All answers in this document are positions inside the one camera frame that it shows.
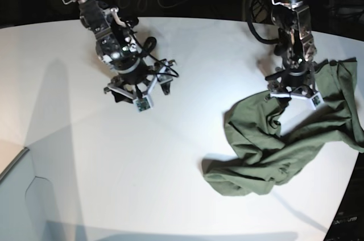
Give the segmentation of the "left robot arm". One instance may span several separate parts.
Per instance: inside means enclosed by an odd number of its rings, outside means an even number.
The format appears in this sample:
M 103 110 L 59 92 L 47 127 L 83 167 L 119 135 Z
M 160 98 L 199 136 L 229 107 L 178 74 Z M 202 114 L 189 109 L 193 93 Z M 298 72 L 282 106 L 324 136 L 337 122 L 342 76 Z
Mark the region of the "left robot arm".
M 319 101 L 314 61 L 317 49 L 307 0 L 270 1 L 271 21 L 278 28 L 276 39 L 265 39 L 257 33 L 253 25 L 253 0 L 245 3 L 246 22 L 252 35 L 262 44 L 274 45 L 274 54 L 282 58 L 282 65 L 265 78 L 270 96 Z

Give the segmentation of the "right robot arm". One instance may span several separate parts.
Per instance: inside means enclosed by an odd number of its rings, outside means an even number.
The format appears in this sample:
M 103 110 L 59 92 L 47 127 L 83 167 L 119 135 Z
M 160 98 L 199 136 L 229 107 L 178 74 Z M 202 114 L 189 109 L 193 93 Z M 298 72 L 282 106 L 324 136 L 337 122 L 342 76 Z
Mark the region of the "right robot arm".
M 145 110 L 152 106 L 151 92 L 156 85 L 164 95 L 170 94 L 171 83 L 178 73 L 175 61 L 159 60 L 152 55 L 157 40 L 149 36 L 144 43 L 136 37 L 134 27 L 138 18 L 122 19 L 117 7 L 102 7 L 99 0 L 62 0 L 63 4 L 77 3 L 82 25 L 96 39 L 96 52 L 115 76 L 104 88 L 116 102 L 127 102 Z

